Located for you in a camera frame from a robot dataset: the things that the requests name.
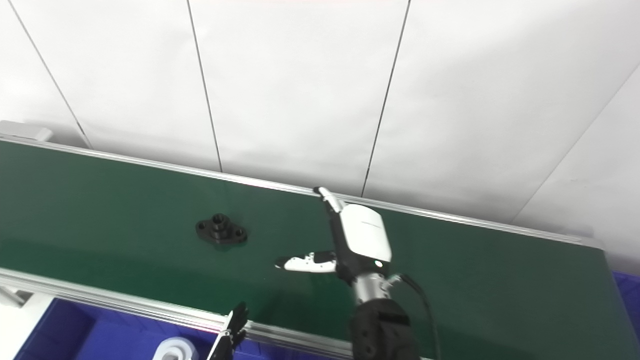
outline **white plastic part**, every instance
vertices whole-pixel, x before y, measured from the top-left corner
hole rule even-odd
[[[391,247],[380,214],[366,206],[348,204],[340,212],[347,246],[356,254],[391,261]]]
[[[305,256],[304,259],[294,256],[284,264],[283,268],[288,271],[326,273],[334,272],[335,264],[335,260],[326,261],[324,263],[315,263],[314,253],[312,252]]]
[[[168,338],[158,345],[152,360],[198,360],[193,344],[179,336]]]
[[[38,141],[49,141],[53,132],[46,127],[23,124],[8,120],[0,120],[0,134],[18,136]]]

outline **white wall panel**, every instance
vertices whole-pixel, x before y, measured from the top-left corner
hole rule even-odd
[[[360,194],[406,0],[191,0],[225,172]]]
[[[0,1],[0,120],[48,127],[86,147],[76,122],[7,1]]]
[[[92,145],[218,169],[185,0],[12,0]]]
[[[414,1],[364,195],[509,222],[640,61],[637,0]]]
[[[514,223],[605,243],[640,274],[640,70],[627,81]]]

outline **blue plastic container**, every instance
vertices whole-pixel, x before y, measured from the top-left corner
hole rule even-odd
[[[613,272],[622,301],[625,303],[629,319],[634,326],[638,341],[640,341],[640,276]]]
[[[163,340],[181,336],[200,360],[216,335],[141,316],[54,299],[15,360],[151,360]],[[234,360],[331,360],[244,340]]]

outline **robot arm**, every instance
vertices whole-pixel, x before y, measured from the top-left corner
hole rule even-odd
[[[353,289],[356,309],[349,330],[354,360],[420,359],[409,318],[388,292],[401,279],[397,275],[387,279],[391,248],[382,217],[365,206],[345,204],[326,188],[314,191],[326,205],[334,250],[280,258],[276,267],[305,272],[335,269]]]

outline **black metal part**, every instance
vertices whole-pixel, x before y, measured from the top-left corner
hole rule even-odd
[[[354,360],[419,360],[409,317],[391,299],[356,307],[349,323]]]
[[[207,220],[196,224],[198,237],[220,245],[237,244],[246,241],[246,230],[229,220],[229,217],[218,213]]]

